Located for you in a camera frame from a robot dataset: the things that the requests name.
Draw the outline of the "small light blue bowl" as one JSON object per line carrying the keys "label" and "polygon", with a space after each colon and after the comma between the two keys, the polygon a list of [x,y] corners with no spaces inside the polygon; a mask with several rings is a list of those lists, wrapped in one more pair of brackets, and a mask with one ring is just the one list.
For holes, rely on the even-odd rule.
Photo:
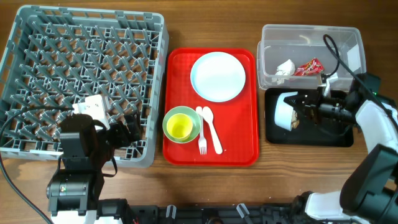
{"label": "small light blue bowl", "polygon": [[293,107],[289,106],[288,104],[284,103],[284,98],[286,96],[292,96],[292,95],[297,95],[298,92],[288,92],[288,93],[282,93],[279,95],[277,99],[277,104],[275,107],[275,115],[274,115],[274,122],[275,124],[283,128],[285,130],[291,131],[291,118],[292,118],[292,113],[293,113]]}

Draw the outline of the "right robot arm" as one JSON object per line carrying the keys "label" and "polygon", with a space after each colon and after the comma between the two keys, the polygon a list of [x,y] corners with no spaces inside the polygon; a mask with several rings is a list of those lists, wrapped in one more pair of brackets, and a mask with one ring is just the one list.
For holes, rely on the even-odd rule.
{"label": "right robot arm", "polygon": [[385,186],[397,180],[397,109],[376,93],[379,85],[377,76],[363,73],[344,99],[328,96],[327,86],[281,98],[315,123],[334,119],[356,125],[365,138],[368,155],[340,191],[308,194],[304,214],[314,223],[397,223],[397,190]]}

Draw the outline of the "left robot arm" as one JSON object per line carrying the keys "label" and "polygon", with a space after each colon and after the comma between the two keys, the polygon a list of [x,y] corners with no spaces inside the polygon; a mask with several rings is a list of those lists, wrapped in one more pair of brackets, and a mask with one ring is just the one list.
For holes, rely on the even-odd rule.
{"label": "left robot arm", "polygon": [[47,186],[49,212],[53,223],[138,223],[125,199],[101,200],[102,168],[115,162],[114,152],[141,139],[139,113],[124,121],[102,122],[87,114],[67,116],[60,124],[63,154]]}

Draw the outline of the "red snack wrapper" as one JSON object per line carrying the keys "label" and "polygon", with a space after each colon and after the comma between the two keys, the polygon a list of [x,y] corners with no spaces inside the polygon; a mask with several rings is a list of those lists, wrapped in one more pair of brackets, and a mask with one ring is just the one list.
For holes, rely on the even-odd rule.
{"label": "red snack wrapper", "polygon": [[317,58],[311,59],[309,62],[296,68],[294,76],[314,76],[324,71],[324,66]]}

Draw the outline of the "yellow cup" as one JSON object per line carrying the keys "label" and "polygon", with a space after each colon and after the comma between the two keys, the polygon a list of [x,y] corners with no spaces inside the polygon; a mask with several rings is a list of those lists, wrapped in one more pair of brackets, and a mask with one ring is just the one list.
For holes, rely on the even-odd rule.
{"label": "yellow cup", "polygon": [[177,113],[167,121],[166,130],[175,140],[184,141],[193,130],[193,121],[187,114]]}

